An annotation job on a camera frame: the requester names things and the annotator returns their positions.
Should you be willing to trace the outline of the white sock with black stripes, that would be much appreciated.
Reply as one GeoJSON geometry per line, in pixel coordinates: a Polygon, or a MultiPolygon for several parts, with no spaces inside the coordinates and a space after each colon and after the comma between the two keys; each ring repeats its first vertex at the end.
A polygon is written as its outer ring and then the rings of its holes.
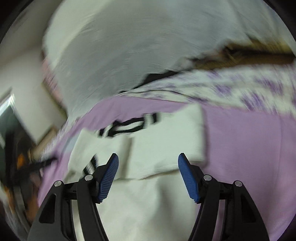
{"type": "Polygon", "coordinates": [[[195,164],[206,161],[203,110],[197,103],[187,104],[174,113],[116,120],[100,129],[98,138],[97,162],[105,164],[116,153],[117,178],[143,179],[176,170],[181,153],[195,164]]]}

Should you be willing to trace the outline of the purple bed sheet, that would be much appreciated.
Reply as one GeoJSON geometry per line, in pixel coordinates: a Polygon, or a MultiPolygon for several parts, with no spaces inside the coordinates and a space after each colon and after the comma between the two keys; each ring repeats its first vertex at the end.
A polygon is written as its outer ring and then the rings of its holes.
{"type": "MultiPolygon", "coordinates": [[[[145,113],[172,113],[183,104],[133,97],[103,100],[58,142],[59,162],[44,171],[38,202],[67,171],[73,143],[81,129],[98,130],[115,120],[145,113]]],[[[219,181],[240,180],[254,200],[271,240],[295,240],[295,120],[285,116],[204,105],[207,163],[203,171],[219,181]]]]}

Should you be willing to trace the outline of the purple floral white bedding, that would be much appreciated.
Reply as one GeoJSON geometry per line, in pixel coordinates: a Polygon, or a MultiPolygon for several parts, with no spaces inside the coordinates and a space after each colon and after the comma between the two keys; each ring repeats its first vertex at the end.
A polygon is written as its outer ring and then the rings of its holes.
{"type": "Polygon", "coordinates": [[[194,70],[160,79],[124,96],[201,102],[295,118],[295,65],[194,70]]]}

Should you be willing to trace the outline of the white lace cover cloth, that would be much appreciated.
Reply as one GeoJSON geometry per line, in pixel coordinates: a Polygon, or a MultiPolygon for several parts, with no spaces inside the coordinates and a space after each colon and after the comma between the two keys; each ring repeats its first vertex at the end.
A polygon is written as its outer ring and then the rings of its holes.
{"type": "Polygon", "coordinates": [[[70,117],[228,43],[295,40],[264,1],[63,1],[43,40],[70,117]]]}

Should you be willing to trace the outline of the brown wooden furniture under lace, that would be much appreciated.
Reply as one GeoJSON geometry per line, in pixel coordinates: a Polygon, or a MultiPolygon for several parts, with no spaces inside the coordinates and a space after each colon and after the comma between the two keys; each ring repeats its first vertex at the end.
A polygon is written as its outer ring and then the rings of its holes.
{"type": "Polygon", "coordinates": [[[222,50],[206,54],[194,60],[194,68],[215,70],[239,65],[273,64],[285,65],[295,60],[295,54],[287,43],[267,42],[252,39],[250,44],[230,43],[222,50]]]}

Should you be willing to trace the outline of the dark window with white frame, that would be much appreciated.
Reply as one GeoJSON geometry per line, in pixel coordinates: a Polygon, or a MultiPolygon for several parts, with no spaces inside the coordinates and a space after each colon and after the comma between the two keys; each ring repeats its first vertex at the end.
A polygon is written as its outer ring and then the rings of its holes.
{"type": "Polygon", "coordinates": [[[30,147],[35,145],[16,110],[12,88],[1,95],[1,149],[4,149],[6,134],[10,132],[15,133],[17,140],[25,138],[30,147]]]}

